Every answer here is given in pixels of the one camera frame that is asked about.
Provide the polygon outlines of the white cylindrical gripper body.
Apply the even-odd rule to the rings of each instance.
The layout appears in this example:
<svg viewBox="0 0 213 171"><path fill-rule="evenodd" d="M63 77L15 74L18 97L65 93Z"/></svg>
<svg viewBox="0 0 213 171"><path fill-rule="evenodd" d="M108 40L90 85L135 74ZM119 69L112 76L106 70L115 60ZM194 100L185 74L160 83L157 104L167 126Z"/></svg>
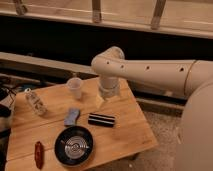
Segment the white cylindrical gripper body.
<svg viewBox="0 0 213 171"><path fill-rule="evenodd" d="M103 99L111 98L120 94L120 86L116 85L113 88L104 88L101 84L99 84L98 92Z"/></svg>

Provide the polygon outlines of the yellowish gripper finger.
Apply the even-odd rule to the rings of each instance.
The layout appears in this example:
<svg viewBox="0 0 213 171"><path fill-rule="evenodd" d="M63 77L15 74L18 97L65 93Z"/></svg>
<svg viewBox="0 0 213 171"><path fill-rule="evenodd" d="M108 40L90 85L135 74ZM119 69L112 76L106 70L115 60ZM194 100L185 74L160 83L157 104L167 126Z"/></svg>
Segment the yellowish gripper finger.
<svg viewBox="0 0 213 171"><path fill-rule="evenodd" d="M106 100L103 97L101 97L100 95L96 96L95 104L96 104L97 108L100 108L101 106L103 106L105 104L105 102L106 102Z"/></svg>

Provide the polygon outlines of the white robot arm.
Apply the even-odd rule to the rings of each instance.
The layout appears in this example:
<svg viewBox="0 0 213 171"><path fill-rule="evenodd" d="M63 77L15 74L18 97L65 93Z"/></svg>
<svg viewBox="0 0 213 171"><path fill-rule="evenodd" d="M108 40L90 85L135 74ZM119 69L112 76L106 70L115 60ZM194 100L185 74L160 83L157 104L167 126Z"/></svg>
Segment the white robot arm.
<svg viewBox="0 0 213 171"><path fill-rule="evenodd" d="M127 60L113 46L96 55L91 67L103 98L119 92L120 78L187 97L174 171L213 171L213 61Z"/></svg>

